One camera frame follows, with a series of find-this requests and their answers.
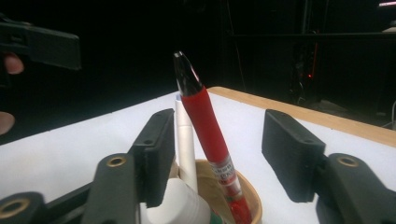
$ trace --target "red pen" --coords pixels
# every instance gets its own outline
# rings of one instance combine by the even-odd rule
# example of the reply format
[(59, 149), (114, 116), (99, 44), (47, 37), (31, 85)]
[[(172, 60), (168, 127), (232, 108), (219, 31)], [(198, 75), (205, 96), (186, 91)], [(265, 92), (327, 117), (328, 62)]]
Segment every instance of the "red pen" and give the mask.
[(219, 128), (209, 94), (181, 51), (174, 53), (177, 86), (207, 160), (223, 190), (237, 224), (251, 223), (251, 214), (242, 193), (224, 137)]

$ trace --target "white cylinder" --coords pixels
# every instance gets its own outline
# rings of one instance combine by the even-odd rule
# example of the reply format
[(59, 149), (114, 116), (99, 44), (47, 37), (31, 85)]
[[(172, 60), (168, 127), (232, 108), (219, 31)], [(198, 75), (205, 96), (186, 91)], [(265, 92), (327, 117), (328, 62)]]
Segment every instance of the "white cylinder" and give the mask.
[(208, 224), (211, 215), (209, 204), (178, 178), (168, 180), (163, 203), (147, 212), (152, 224)]
[(177, 147), (179, 161), (179, 176), (195, 192), (198, 192), (195, 167), (193, 128), (180, 95), (176, 99)]

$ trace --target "black background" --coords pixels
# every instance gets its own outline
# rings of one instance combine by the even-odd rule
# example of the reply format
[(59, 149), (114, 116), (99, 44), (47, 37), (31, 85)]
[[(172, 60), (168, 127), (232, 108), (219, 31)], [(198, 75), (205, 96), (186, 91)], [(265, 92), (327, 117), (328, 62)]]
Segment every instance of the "black background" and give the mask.
[[(375, 0), (332, 0), (327, 14), (326, 1), (314, 2), (311, 25), (327, 33), (381, 32), (395, 15), (377, 10)], [(186, 53), (208, 88), (224, 86), (288, 103), (293, 42), (238, 43), (239, 62), (230, 45), (236, 72), (224, 74), (223, 3), (2, 0), (0, 11), (12, 20), (78, 35), (82, 69), (32, 63), (22, 55), (25, 71), (11, 77), (12, 89), (0, 90), (0, 111), (16, 118), (0, 144), (177, 91), (175, 50)], [(230, 12), (235, 34), (301, 32), (302, 1), (230, 0)], [(362, 113), (389, 114), (396, 100), (394, 42), (346, 42), (322, 50), (318, 94)]]

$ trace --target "wooden table edge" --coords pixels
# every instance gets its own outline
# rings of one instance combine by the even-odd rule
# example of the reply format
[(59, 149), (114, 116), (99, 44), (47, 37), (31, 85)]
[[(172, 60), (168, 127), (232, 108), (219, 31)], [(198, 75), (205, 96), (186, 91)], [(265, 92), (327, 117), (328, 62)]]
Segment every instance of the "wooden table edge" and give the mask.
[(393, 130), (358, 122), (352, 119), (344, 119), (296, 105), (285, 104), (279, 101), (266, 99), (257, 95), (235, 91), (224, 87), (211, 87), (208, 88), (208, 91), (247, 105), (254, 105), (263, 109), (279, 110), (296, 119), (302, 119), (343, 133), (350, 133), (377, 143), (396, 147), (396, 132)]

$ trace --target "pen holder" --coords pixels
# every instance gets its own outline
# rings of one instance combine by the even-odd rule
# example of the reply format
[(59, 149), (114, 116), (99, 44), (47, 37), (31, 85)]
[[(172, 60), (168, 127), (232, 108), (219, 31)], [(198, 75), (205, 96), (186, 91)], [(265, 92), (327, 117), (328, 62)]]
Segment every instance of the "pen holder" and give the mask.
[[(198, 181), (198, 194), (209, 203), (210, 207), (219, 213), (227, 221), (233, 220), (227, 202), (219, 186), (218, 180), (213, 175), (212, 168), (206, 160), (196, 160), (196, 172)], [(262, 201), (256, 190), (248, 180), (237, 172), (242, 192), (244, 193), (247, 205), (250, 208), (253, 224), (262, 223)]]

